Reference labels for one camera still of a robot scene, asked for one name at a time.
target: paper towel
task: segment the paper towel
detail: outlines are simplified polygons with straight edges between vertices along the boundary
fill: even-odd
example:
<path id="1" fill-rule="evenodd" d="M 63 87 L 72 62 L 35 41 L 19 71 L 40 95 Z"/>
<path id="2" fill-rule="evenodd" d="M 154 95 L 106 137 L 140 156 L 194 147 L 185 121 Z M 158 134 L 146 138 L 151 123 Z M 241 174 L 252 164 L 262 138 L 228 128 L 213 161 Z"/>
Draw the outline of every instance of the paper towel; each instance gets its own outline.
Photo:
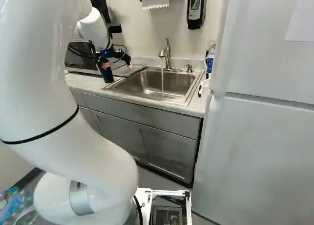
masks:
<path id="1" fill-rule="evenodd" d="M 164 8 L 170 5 L 170 0 L 142 0 L 144 10 L 154 8 Z"/>
<path id="2" fill-rule="evenodd" d="M 314 42 L 314 0 L 297 0 L 285 40 Z"/>

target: refrigerator door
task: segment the refrigerator door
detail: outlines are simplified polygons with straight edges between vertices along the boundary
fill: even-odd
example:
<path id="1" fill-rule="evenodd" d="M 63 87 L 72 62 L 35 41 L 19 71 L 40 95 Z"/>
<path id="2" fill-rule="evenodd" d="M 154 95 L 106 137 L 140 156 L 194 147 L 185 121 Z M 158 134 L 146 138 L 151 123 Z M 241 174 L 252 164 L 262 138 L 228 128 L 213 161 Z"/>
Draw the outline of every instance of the refrigerator door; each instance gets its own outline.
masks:
<path id="1" fill-rule="evenodd" d="M 193 210 L 221 225 L 312 225 L 314 108 L 247 97 L 210 102 Z"/>
<path id="2" fill-rule="evenodd" d="M 314 104 L 314 43 L 285 40 L 296 3 L 229 0 L 210 84 L 214 95 L 232 92 Z"/>

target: faucet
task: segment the faucet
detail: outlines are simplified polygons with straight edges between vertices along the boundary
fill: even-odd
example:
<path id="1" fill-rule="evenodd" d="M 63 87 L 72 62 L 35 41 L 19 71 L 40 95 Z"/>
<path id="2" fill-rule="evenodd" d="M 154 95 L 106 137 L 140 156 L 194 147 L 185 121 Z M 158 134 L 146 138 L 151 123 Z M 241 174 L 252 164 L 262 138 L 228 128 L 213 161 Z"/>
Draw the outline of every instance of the faucet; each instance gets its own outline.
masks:
<path id="1" fill-rule="evenodd" d="M 187 69 L 186 69 L 186 72 L 187 72 L 187 73 L 192 73 L 192 72 L 193 72 L 193 70 L 192 70 L 192 65 L 186 64 L 186 65 L 185 65 L 185 68 L 187 68 Z"/>
<path id="2" fill-rule="evenodd" d="M 161 58 L 165 58 L 166 59 L 166 70 L 171 70 L 171 48 L 170 48 L 170 44 L 169 44 L 169 38 L 166 38 L 167 40 L 167 47 L 165 47 L 164 49 L 162 49 L 159 53 L 159 57 Z"/>

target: white wall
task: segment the white wall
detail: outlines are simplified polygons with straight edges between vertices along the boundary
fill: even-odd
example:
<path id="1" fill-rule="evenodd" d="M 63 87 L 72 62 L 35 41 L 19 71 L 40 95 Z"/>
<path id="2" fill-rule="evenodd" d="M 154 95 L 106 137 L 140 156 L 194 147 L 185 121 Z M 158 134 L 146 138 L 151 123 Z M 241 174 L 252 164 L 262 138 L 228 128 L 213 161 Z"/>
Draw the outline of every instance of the white wall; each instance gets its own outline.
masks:
<path id="1" fill-rule="evenodd" d="M 0 191 L 11 187 L 34 168 L 2 142 L 0 142 L 0 155 Z"/>
<path id="2" fill-rule="evenodd" d="M 170 7 L 143 10 L 139 0 L 107 0 L 122 25 L 131 56 L 158 56 L 170 38 L 173 57 L 204 58 L 207 41 L 216 39 L 222 0 L 207 0 L 200 30 L 187 29 L 187 0 L 170 0 Z"/>

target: metal frame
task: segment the metal frame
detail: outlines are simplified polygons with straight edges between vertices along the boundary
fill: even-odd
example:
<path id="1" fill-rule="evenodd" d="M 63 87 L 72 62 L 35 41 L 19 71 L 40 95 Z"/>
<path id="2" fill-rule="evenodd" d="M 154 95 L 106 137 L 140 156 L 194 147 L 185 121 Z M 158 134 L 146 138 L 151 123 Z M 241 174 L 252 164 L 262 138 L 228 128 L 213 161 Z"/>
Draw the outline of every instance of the metal frame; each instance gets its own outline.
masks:
<path id="1" fill-rule="evenodd" d="M 152 190 L 150 188 L 138 188 L 135 195 L 139 203 L 142 205 L 143 225 L 149 225 L 152 201 L 157 196 L 185 198 L 187 225 L 192 225 L 192 202 L 191 192 L 189 190 L 165 191 Z"/>

